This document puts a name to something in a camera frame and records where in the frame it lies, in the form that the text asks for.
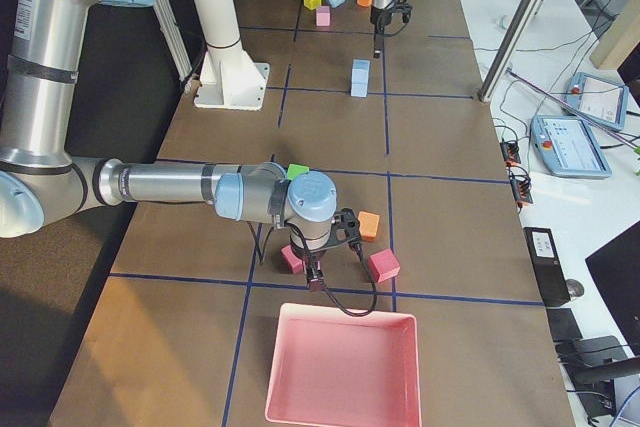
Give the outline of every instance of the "tablet device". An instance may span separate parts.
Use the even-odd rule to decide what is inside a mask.
[[[593,132],[578,117],[534,116],[531,141],[553,175],[586,179],[611,177],[611,168]]]
[[[579,72],[569,81],[565,102],[616,131],[624,128],[629,87]]]

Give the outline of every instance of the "blue rectangular block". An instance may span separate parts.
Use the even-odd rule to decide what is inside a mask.
[[[367,84],[359,84],[353,82],[351,84],[351,97],[366,97],[367,96]]]
[[[354,59],[351,69],[351,82],[356,84],[369,83],[369,66],[371,62],[368,60]]]

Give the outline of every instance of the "white post base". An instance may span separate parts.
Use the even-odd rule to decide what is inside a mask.
[[[240,68],[225,65],[219,69],[212,65],[206,53],[200,88],[195,96],[196,107],[208,109],[260,110],[267,89],[269,64],[253,62],[245,52],[241,53]]]

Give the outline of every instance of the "white table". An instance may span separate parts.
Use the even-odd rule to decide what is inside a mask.
[[[505,33],[504,24],[508,23],[519,2],[520,0],[462,0],[483,77],[495,52],[478,49],[499,47]],[[571,42],[590,31],[591,27],[574,0],[545,0],[538,15],[520,39],[518,49],[552,48]],[[559,93],[566,87],[583,53],[592,49],[595,41],[595,36],[590,34],[576,43],[551,51],[517,52],[511,60],[511,66],[514,72],[537,86]],[[570,62],[571,66],[562,73],[554,86],[554,81]],[[579,71],[621,81],[615,71],[596,69],[589,61],[588,55]],[[509,90],[505,100],[505,91],[513,80],[508,75],[503,77],[493,95],[491,111],[494,117],[503,119],[522,137],[525,135],[525,126],[501,112],[500,104],[504,100],[502,108],[528,125],[542,101],[542,96],[525,85],[516,83]],[[628,109],[638,112],[638,106],[633,99],[630,100]],[[557,104],[549,100],[544,102],[538,113],[565,115]],[[627,116],[624,130],[640,132],[640,119]],[[595,132],[601,145],[616,143],[605,134]],[[505,132],[504,135],[505,139],[512,138],[509,132]],[[613,170],[611,178],[562,179],[549,175],[537,153],[531,149],[527,155],[528,150],[528,140],[521,140],[520,153],[523,166],[528,168],[531,174],[534,202],[522,210],[522,226],[550,228],[565,277],[576,279],[584,285],[585,295],[565,306],[572,309],[584,338],[615,335],[621,343],[626,343],[591,279],[585,259],[640,220],[640,178],[634,175],[634,172],[640,169],[637,156],[626,147],[605,150],[605,156]],[[575,395],[570,395],[570,400],[576,425],[586,426],[585,414],[579,400]]]

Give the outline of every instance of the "pink bin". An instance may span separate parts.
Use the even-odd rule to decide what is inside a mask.
[[[265,416],[319,427],[420,427],[415,317],[284,304]]]

